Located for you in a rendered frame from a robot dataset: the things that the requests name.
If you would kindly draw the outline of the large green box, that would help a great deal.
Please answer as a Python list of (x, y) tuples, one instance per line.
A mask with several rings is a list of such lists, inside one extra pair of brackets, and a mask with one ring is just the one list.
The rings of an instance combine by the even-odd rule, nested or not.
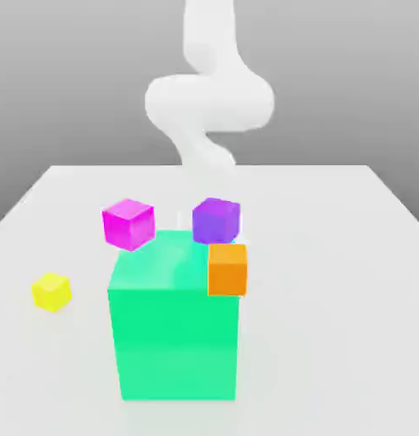
[(124, 400), (233, 400), (236, 296), (208, 292), (209, 248), (163, 230), (119, 253), (107, 288)]

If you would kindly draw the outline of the small purple cube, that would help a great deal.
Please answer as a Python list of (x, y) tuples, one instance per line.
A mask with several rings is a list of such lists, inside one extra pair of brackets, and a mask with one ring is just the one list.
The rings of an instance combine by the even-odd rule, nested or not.
[(192, 211), (192, 237), (200, 244), (230, 244), (239, 234), (240, 203), (206, 198)]

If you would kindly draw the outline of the small yellow cube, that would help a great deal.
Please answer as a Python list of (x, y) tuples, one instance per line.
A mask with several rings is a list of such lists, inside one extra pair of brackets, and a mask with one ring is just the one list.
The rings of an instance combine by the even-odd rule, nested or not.
[(32, 284), (32, 296), (37, 307), (56, 313), (72, 299), (70, 279), (52, 272), (45, 273)]

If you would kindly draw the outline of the small magenta cube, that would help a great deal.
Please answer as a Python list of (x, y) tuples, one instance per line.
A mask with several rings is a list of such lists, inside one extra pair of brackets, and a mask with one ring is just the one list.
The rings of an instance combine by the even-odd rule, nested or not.
[(135, 251), (155, 237), (154, 208), (126, 198), (102, 211), (105, 240), (122, 250)]

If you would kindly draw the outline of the small orange cube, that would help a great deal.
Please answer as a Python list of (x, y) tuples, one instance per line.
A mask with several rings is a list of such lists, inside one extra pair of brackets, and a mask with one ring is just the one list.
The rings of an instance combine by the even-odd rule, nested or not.
[(248, 262), (244, 244), (211, 244), (208, 265), (209, 295), (246, 294)]

